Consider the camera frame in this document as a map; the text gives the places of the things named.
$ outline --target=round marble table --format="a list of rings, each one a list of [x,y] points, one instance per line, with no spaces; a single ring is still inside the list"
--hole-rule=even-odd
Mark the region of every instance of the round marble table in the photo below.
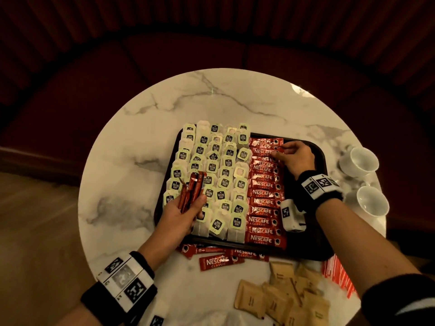
[[[174,140],[185,122],[247,122],[253,132],[303,139],[324,152],[329,175],[348,192],[361,182],[346,177],[337,160],[349,144],[360,145],[346,124],[324,103],[287,81],[235,69],[184,73],[149,87],[126,103],[97,137],[84,169],[78,202],[83,249],[95,276],[118,255],[136,250],[153,231],[153,214]],[[378,186],[375,174],[365,179]],[[385,236],[385,218],[367,220]],[[165,324],[193,324],[204,316],[219,324],[240,279],[261,284],[268,263],[200,272],[198,258],[174,252],[156,273],[160,299],[169,304]],[[308,261],[320,269],[320,262]],[[338,285],[320,285],[331,301],[330,325],[345,325],[360,307]],[[272,325],[240,312],[248,325]]]

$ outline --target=black sleeve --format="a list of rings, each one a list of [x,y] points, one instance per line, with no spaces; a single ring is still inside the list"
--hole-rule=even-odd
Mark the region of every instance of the black sleeve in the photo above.
[[[435,282],[420,274],[387,279],[364,293],[361,310],[372,325],[432,324]]]

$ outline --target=white cup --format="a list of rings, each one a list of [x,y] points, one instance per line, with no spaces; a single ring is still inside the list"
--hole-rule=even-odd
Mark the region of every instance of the white cup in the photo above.
[[[384,194],[373,186],[363,184],[358,190],[353,190],[346,195],[348,205],[359,216],[386,216],[390,205]]]
[[[362,177],[379,168],[378,158],[365,147],[349,146],[338,163],[341,170],[351,177]]]

